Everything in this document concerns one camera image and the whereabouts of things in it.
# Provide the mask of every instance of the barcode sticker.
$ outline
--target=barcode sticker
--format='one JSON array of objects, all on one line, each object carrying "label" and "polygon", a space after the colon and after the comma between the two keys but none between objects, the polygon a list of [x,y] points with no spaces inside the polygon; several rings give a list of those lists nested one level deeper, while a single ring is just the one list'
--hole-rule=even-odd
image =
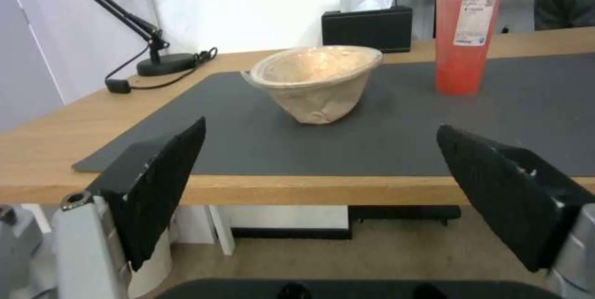
[{"label": "barcode sticker", "polygon": [[485,45],[496,0],[462,0],[456,24],[455,46]]}]

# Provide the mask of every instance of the bowl rim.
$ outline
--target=bowl rim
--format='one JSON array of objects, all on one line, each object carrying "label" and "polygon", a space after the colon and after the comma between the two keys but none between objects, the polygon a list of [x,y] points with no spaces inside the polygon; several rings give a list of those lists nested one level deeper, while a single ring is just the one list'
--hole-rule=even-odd
[{"label": "bowl rim", "polygon": [[[344,77],[333,77],[331,79],[322,80],[322,81],[320,81],[320,80],[304,80],[304,81],[295,81],[293,83],[280,83],[278,81],[266,80],[266,79],[262,78],[262,76],[261,76],[262,71],[265,68],[267,68],[272,62],[278,61],[281,58],[285,58],[285,57],[288,57],[288,56],[291,56],[291,55],[294,55],[297,53],[303,53],[304,51],[321,51],[321,50],[327,50],[327,49],[345,49],[345,48],[355,49],[355,50],[360,50],[360,51],[367,51],[368,53],[371,53],[372,58],[370,59],[369,62],[362,64],[361,66],[358,66],[357,68],[354,68],[353,70],[350,70],[348,72],[348,74]],[[261,86],[261,87],[267,87],[267,88],[273,88],[273,89],[287,89],[287,88],[295,89],[295,88],[300,88],[300,87],[327,86],[327,85],[333,85],[336,83],[342,83],[346,80],[353,79],[353,78],[371,70],[372,68],[375,68],[376,66],[380,65],[380,63],[383,60],[383,57],[384,57],[384,55],[381,51],[379,51],[378,49],[374,49],[372,47],[360,47],[360,46],[350,46],[350,45],[298,47],[298,48],[287,49],[285,51],[274,53],[274,54],[270,55],[269,57],[266,57],[266,58],[260,60],[250,70],[250,79],[251,79],[251,83],[253,83],[254,85]]]}]

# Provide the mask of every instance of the black tissue box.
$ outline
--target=black tissue box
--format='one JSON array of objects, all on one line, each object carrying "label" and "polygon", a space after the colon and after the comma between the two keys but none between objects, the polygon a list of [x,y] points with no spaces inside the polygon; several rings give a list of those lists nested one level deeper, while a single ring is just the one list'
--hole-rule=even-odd
[{"label": "black tissue box", "polygon": [[322,16],[323,45],[374,47],[383,53],[411,50],[413,11],[397,6],[378,11],[325,12]]}]

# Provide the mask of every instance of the black desk lamp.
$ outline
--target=black desk lamp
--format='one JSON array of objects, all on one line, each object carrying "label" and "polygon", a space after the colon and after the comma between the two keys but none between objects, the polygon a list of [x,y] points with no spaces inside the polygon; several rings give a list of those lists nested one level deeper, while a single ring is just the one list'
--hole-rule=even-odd
[{"label": "black desk lamp", "polygon": [[122,21],[128,28],[134,30],[136,34],[140,35],[143,40],[147,42],[147,48],[143,50],[136,57],[132,58],[121,67],[114,70],[106,77],[106,85],[111,92],[116,93],[128,93],[130,89],[149,89],[156,87],[163,87],[169,85],[172,82],[160,86],[152,87],[133,87],[128,84],[126,80],[112,80],[108,79],[113,73],[119,71],[123,66],[127,65],[138,56],[142,55],[147,49],[149,49],[150,58],[143,60],[136,65],[136,70],[140,76],[160,76],[163,74],[171,74],[182,72],[184,70],[193,70],[200,64],[212,60],[217,55],[217,49],[213,48],[208,52],[202,52],[200,54],[195,53],[173,53],[171,55],[160,56],[159,51],[161,49],[170,46],[170,43],[166,42],[161,38],[162,31],[151,23],[137,17],[136,15],[129,13],[121,6],[116,4],[113,0],[94,0],[100,4],[104,9],[112,13],[117,19]]}]

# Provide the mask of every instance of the bowl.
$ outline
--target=bowl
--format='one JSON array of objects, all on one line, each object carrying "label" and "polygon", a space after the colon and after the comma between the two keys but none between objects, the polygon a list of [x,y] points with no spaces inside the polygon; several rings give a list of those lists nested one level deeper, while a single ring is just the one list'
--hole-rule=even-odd
[{"label": "bowl", "polygon": [[369,47],[298,48],[275,53],[242,75],[300,123],[323,125],[353,109],[382,57]]}]

